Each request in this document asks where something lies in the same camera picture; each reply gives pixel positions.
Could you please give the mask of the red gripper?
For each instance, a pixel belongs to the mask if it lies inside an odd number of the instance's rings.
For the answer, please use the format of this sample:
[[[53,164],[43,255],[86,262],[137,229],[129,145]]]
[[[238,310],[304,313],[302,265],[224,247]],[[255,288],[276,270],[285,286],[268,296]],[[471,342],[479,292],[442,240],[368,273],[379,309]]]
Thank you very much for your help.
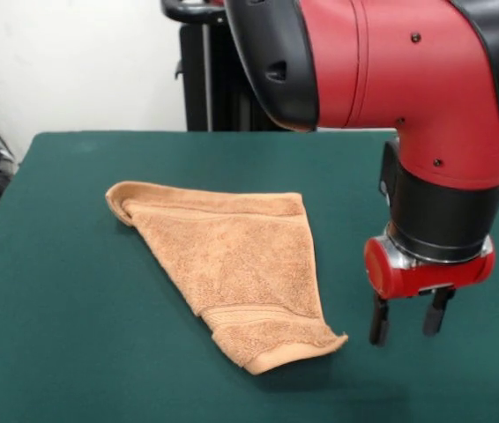
[[[436,289],[422,325],[422,333],[433,337],[441,330],[448,303],[455,296],[454,289],[484,281],[495,265],[495,249],[490,237],[481,252],[464,263],[422,262],[402,253],[386,235],[368,239],[363,257],[369,283],[375,291],[369,342],[377,347],[386,344],[387,300],[414,297]]]

